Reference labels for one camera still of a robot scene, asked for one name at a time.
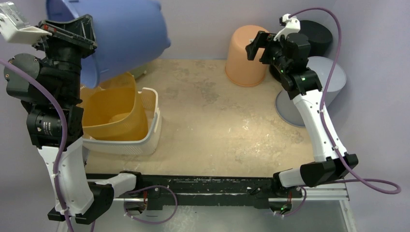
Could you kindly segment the blue plastic bucket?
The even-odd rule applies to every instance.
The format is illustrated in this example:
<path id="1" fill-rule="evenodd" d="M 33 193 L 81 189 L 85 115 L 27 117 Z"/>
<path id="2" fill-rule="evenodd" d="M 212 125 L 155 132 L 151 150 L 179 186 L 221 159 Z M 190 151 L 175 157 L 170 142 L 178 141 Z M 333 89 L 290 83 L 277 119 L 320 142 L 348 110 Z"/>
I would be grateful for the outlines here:
<path id="1" fill-rule="evenodd" d="M 81 70 L 88 88 L 157 59 L 171 45 L 157 0 L 47 0 L 45 8 L 52 21 L 92 16 L 97 48 Z"/>

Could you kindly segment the black plastic bin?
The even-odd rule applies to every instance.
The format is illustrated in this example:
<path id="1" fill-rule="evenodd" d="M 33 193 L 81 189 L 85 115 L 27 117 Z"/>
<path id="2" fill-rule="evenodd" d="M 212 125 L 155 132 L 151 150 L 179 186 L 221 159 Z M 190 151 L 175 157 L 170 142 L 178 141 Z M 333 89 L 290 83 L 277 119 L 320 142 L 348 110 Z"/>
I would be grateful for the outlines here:
<path id="1" fill-rule="evenodd" d="M 309 57 L 323 57 L 333 42 L 331 31 L 324 25 L 310 20 L 300 21 L 299 33 L 308 37 L 310 43 Z"/>

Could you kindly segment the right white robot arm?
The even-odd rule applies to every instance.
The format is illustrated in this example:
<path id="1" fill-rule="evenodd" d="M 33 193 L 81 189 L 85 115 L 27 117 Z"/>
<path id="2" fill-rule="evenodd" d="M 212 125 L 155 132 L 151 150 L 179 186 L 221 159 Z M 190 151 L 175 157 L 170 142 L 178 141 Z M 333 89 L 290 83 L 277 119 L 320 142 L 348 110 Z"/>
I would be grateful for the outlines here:
<path id="1" fill-rule="evenodd" d="M 338 139 L 322 102 L 324 92 L 320 79 L 308 66 L 310 44 L 307 36 L 290 33 L 277 41 L 274 37 L 273 33 L 258 31 L 246 46 L 247 59 L 254 60 L 258 50 L 264 49 L 259 61 L 278 71 L 284 90 L 303 119 L 314 155 L 311 163 L 273 174 L 271 190 L 282 197 L 294 187 L 315 187 L 344 178 L 349 169 L 358 164 L 358 157 L 349 154 Z"/>

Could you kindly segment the orange capybara bin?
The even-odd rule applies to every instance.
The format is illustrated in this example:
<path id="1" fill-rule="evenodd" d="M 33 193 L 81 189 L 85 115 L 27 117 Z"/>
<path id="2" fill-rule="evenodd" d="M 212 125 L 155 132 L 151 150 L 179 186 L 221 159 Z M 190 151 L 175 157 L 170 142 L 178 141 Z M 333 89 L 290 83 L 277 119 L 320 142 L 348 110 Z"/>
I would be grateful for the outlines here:
<path id="1" fill-rule="evenodd" d="M 237 85 L 252 87 L 260 84 L 265 78 L 267 65 L 259 62 L 264 49 L 258 50 L 254 60 L 247 60 L 245 50 L 259 31 L 267 30 L 256 25 L 246 25 L 236 29 L 231 37 L 225 72 L 227 77 Z"/>

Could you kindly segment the grey plastic bin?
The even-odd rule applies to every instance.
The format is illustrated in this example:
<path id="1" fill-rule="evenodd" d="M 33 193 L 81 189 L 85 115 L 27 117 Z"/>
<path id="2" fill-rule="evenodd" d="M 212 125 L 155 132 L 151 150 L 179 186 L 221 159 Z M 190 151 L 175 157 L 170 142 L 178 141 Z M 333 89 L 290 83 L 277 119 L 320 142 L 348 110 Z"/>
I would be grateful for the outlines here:
<path id="1" fill-rule="evenodd" d="M 333 65 L 333 60 L 320 56 L 313 56 L 308 58 L 307 66 L 315 71 L 320 79 L 322 86 L 324 87 L 330 69 Z M 329 106 L 338 93 L 343 89 L 347 81 L 344 70 L 337 64 L 332 73 L 331 81 L 325 96 L 325 105 Z M 276 97 L 275 107 L 279 116 L 287 123 L 304 127 L 303 119 L 297 110 L 294 103 L 289 99 L 288 93 L 282 90 Z"/>

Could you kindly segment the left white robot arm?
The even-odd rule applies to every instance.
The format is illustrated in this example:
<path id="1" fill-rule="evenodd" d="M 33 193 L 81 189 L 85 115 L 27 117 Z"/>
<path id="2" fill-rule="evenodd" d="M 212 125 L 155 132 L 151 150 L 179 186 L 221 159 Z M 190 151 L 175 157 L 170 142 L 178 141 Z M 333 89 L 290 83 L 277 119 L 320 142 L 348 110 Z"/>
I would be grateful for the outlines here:
<path id="1" fill-rule="evenodd" d="M 16 41 L 45 52 L 44 58 L 20 53 L 4 61 L 6 92 L 27 111 L 26 125 L 50 176 L 54 221 L 94 224 L 114 198 L 144 193 L 139 172 L 122 171 L 99 182 L 89 182 L 83 158 L 84 110 L 79 106 L 82 60 L 94 54 L 97 43 L 93 19 L 84 15 L 67 22 L 43 20 L 17 29 Z"/>

